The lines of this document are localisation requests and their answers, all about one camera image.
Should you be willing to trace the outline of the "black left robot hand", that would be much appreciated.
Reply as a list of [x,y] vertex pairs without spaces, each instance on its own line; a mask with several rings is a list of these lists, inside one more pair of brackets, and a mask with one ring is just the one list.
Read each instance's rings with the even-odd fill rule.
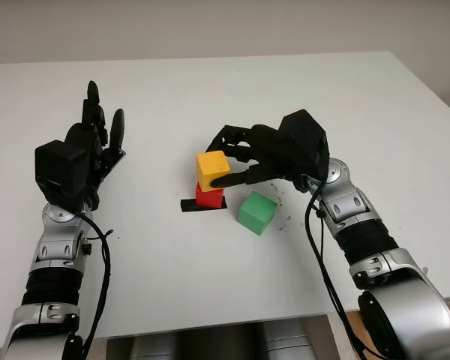
[[79,199],[92,211],[100,203],[98,189],[101,183],[125,156],[122,149],[124,134],[125,114],[121,108],[114,113],[111,129],[106,129],[98,86],[91,80],[82,104],[82,120],[70,128],[64,142],[85,152],[86,166],[79,174]]

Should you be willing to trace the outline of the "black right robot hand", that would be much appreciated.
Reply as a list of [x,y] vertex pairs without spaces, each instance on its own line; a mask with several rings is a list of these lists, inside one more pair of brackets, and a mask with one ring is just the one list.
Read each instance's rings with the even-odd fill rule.
[[222,151],[242,163],[256,161],[246,170],[210,181],[214,189],[284,179],[292,182],[296,190],[306,193],[305,177],[316,168],[315,147],[309,139],[261,124],[250,129],[226,125],[211,141],[207,151]]

